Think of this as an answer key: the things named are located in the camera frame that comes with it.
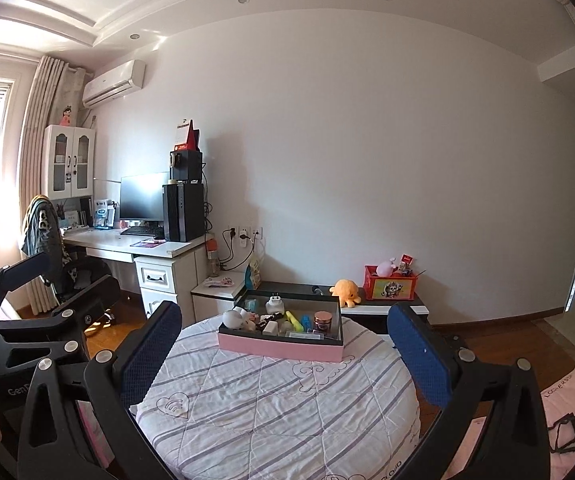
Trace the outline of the pink storage box tray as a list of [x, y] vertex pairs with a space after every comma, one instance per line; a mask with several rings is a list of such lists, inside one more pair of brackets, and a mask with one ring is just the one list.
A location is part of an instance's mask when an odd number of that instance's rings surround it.
[[247, 330], [228, 330], [224, 324], [220, 324], [217, 332], [219, 347], [222, 348], [222, 350], [293, 361], [330, 363], [342, 361], [344, 352], [344, 328], [341, 320], [341, 310], [339, 310], [338, 304], [333, 304], [332, 307], [314, 307], [313, 310], [286, 307], [286, 311], [291, 312], [299, 322], [301, 322], [303, 315], [310, 315], [313, 322], [313, 316], [317, 311], [330, 312], [333, 315], [331, 330], [329, 333], [324, 334], [324, 340], [288, 338], [286, 337], [286, 333], [292, 332], [294, 327], [288, 321], [286, 315], [278, 321], [279, 331], [276, 336], [263, 334], [267, 322], [259, 322], [256, 324], [256, 330], [254, 330], [254, 332], [248, 332]]

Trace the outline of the black office chair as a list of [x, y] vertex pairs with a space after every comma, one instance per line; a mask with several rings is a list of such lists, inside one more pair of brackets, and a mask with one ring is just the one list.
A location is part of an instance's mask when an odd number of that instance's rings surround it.
[[56, 207], [45, 195], [36, 195], [27, 206], [21, 252], [26, 257], [42, 252], [48, 255], [49, 269], [41, 274], [39, 281], [51, 290], [58, 306], [111, 274], [101, 259], [82, 252], [71, 255], [66, 250]]

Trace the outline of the clear plastic case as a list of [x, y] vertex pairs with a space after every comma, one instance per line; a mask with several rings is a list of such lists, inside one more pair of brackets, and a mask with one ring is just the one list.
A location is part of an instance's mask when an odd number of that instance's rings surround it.
[[286, 337], [295, 339], [324, 340], [325, 336], [323, 333], [295, 332], [295, 330], [292, 330], [292, 332], [286, 333]]

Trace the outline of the orange cap bottle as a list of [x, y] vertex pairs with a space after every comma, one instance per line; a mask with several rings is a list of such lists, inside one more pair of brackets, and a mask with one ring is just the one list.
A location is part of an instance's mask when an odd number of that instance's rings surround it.
[[220, 261], [218, 257], [218, 244], [217, 240], [210, 238], [206, 241], [206, 257], [208, 266], [208, 275], [217, 276], [220, 272]]

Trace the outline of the white computer desk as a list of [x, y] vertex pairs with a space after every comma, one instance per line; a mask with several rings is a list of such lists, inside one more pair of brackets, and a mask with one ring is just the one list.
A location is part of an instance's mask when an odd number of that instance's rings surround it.
[[207, 278], [207, 240], [210, 234], [187, 243], [127, 235], [119, 229], [80, 229], [64, 233], [64, 243], [82, 247], [86, 254], [113, 263], [120, 288], [128, 290], [135, 278], [144, 313], [150, 316], [163, 301], [181, 309], [182, 325], [196, 322], [191, 290]]

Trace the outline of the low black white cabinet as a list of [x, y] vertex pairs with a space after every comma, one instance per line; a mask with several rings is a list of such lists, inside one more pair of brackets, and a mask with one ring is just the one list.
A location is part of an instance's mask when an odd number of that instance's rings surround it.
[[[227, 276], [232, 281], [228, 287], [208, 287], [207, 282], [204, 282], [191, 290], [196, 321], [212, 318], [233, 307], [247, 307], [250, 301], [253, 301], [254, 311], [260, 313], [265, 311], [266, 302], [271, 296], [279, 296], [287, 308], [313, 310], [314, 307], [338, 304], [337, 298], [330, 293], [330, 285], [263, 281], [256, 289], [248, 289], [243, 273], [229, 272]], [[394, 304], [408, 304], [422, 322], [429, 322], [429, 309], [417, 295], [411, 300], [367, 299], [362, 288], [359, 289], [359, 295], [361, 303], [353, 308], [342, 308], [342, 315], [372, 330], [376, 335], [387, 334], [387, 315]]]

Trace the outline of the white air conditioner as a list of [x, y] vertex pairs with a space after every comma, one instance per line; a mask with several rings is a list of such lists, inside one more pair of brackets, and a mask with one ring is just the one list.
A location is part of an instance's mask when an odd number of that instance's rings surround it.
[[143, 87], [146, 63], [130, 60], [90, 80], [82, 92], [82, 104], [91, 110]]

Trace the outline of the white charger cube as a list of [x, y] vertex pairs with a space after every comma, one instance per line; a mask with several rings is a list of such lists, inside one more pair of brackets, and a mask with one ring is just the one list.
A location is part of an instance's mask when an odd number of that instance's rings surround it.
[[279, 331], [279, 324], [277, 321], [268, 321], [264, 330], [264, 335], [276, 336]]

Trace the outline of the small doll figurine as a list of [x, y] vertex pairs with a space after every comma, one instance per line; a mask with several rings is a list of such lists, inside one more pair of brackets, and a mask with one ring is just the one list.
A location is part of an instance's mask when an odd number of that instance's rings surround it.
[[62, 117], [59, 122], [59, 125], [69, 127], [72, 124], [72, 113], [73, 109], [70, 106], [65, 107], [62, 112]]

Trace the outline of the yellow highlighter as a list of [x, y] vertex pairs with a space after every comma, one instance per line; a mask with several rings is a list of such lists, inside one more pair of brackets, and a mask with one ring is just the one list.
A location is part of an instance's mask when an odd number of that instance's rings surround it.
[[286, 315], [287, 320], [292, 324], [292, 326], [294, 327], [295, 332], [297, 333], [304, 333], [305, 329], [304, 326], [301, 325], [301, 322], [299, 322], [297, 320], [297, 318], [295, 318], [295, 316], [289, 312], [286, 311], [284, 312], [284, 314]]

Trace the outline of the blue snack bag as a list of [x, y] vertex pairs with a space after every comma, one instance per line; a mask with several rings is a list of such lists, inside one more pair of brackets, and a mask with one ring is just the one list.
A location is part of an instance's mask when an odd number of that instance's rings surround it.
[[256, 290], [260, 288], [260, 284], [262, 284], [260, 260], [251, 258], [245, 269], [245, 286], [247, 289]]

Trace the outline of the black keyboard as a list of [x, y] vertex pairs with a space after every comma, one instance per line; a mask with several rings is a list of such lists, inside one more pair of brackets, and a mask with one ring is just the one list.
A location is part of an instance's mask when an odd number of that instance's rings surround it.
[[153, 224], [141, 224], [141, 226], [129, 226], [120, 232], [126, 236], [145, 236], [153, 237], [154, 240], [164, 240], [164, 229], [161, 226], [153, 226]]

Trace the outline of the pink plush toy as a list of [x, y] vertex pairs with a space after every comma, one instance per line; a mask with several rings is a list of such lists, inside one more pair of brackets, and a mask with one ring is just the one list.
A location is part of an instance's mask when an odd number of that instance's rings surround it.
[[398, 269], [396, 264], [396, 259], [389, 259], [379, 263], [375, 268], [375, 274], [379, 278], [389, 278], [392, 276]]

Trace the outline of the white glass door cabinet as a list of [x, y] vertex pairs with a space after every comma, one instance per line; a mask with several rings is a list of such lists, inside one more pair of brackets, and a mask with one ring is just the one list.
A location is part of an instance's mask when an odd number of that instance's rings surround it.
[[45, 128], [44, 183], [50, 200], [91, 197], [94, 192], [94, 129], [65, 126]]

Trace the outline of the blue small toy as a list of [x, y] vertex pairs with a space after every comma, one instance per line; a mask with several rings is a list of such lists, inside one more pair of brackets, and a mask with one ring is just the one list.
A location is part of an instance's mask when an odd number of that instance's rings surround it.
[[310, 315], [303, 315], [301, 317], [301, 325], [303, 325], [304, 330], [306, 330], [306, 332], [312, 332], [313, 331], [312, 317]]

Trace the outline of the striped white tablecloth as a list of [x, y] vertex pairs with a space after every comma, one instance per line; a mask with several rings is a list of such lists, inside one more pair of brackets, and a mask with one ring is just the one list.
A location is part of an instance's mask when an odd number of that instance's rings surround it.
[[419, 442], [414, 383], [392, 344], [343, 321], [342, 362], [220, 349], [185, 328], [136, 422], [179, 479], [391, 479]]

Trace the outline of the white round snail lamp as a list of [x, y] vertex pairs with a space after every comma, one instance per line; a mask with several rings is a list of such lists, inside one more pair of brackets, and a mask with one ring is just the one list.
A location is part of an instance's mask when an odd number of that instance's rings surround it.
[[248, 318], [249, 314], [250, 311], [235, 307], [222, 315], [222, 324], [224, 324], [228, 330], [247, 330], [248, 332], [254, 332], [254, 330], [256, 330], [256, 324]]

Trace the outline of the black computer monitor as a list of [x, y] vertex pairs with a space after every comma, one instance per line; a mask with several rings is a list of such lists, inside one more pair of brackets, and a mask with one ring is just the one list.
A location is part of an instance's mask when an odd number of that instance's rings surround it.
[[120, 181], [120, 219], [162, 221], [163, 185], [167, 174], [137, 174]]

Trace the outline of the black speaker box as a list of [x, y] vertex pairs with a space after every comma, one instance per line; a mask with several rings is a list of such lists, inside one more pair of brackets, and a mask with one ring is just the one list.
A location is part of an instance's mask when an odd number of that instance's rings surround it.
[[169, 179], [182, 182], [202, 181], [203, 154], [196, 150], [169, 153]]

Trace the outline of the black hair clip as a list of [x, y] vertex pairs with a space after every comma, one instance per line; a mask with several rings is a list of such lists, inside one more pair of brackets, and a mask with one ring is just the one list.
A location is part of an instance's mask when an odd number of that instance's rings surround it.
[[262, 323], [266, 323], [269, 321], [279, 321], [281, 320], [281, 318], [284, 318], [284, 313], [283, 312], [274, 312], [274, 313], [270, 313], [270, 314], [264, 314], [260, 317], [260, 322]]

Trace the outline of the red paper bag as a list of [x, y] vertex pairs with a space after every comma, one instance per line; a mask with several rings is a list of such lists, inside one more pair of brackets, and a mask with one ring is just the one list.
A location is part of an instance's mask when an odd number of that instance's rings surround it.
[[192, 119], [182, 119], [181, 123], [177, 126], [177, 132], [183, 133], [186, 137], [182, 142], [174, 145], [175, 151], [196, 151], [200, 150], [200, 130], [194, 128]]

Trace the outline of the black computer tower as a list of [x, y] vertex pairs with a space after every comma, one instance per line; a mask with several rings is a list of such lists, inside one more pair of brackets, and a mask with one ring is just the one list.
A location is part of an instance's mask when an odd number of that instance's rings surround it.
[[178, 182], [163, 185], [164, 236], [188, 243], [205, 233], [204, 186]]

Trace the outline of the rose gold round jar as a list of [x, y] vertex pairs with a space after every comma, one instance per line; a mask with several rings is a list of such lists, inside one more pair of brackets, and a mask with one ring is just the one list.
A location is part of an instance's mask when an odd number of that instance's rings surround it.
[[317, 333], [329, 333], [333, 322], [333, 315], [327, 311], [317, 311], [313, 316], [313, 328]]

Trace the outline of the orange octopus plush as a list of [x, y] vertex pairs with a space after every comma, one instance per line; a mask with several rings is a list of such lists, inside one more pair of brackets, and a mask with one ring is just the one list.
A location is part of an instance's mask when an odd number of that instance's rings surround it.
[[352, 280], [338, 280], [334, 286], [330, 288], [330, 294], [336, 297], [339, 307], [353, 308], [361, 303], [358, 285]]

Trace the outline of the white plug night light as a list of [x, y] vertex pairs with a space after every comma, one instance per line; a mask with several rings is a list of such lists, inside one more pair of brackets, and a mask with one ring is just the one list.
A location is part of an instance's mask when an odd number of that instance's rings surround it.
[[279, 295], [272, 295], [266, 302], [265, 310], [267, 314], [283, 314], [286, 312], [286, 307], [284, 307], [284, 302]]

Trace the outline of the pink bed cover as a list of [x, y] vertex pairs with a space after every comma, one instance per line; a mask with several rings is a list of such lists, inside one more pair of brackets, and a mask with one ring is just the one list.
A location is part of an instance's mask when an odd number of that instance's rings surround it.
[[537, 454], [548, 452], [552, 479], [575, 479], [575, 370], [541, 392], [545, 421], [537, 424], [530, 401], [522, 394], [512, 438], [537, 445]]

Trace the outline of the red toy crate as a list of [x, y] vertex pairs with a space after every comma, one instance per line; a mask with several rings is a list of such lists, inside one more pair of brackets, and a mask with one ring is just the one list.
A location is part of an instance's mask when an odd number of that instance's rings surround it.
[[379, 276], [376, 266], [365, 266], [363, 290], [365, 298], [371, 300], [412, 300], [417, 286], [417, 274], [403, 275], [398, 272], [390, 276]]

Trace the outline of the white wall power sockets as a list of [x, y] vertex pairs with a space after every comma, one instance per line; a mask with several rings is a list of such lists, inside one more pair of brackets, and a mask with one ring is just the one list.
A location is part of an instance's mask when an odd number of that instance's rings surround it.
[[245, 226], [228, 226], [224, 231], [225, 239], [231, 245], [238, 245], [242, 248], [252, 246], [256, 240], [261, 240], [264, 231], [260, 226], [256, 228], [245, 228]]

